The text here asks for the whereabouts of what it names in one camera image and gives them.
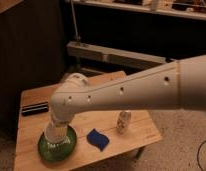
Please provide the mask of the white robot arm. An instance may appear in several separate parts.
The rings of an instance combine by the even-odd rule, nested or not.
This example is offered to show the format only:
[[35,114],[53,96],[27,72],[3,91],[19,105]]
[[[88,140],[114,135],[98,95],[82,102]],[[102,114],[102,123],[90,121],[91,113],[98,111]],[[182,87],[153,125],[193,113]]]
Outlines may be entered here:
[[206,55],[175,60],[92,85],[73,73],[50,99],[51,119],[69,124],[78,113],[103,110],[206,109]]

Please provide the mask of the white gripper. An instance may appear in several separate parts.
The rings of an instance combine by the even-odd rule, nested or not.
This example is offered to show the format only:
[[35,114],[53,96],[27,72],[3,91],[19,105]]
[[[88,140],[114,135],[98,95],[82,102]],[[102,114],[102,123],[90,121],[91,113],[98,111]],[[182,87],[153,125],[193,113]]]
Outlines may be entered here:
[[73,120],[74,116],[67,114],[67,115],[62,115],[58,116],[55,114],[51,114],[51,121],[56,127],[66,127],[68,126],[71,121]]

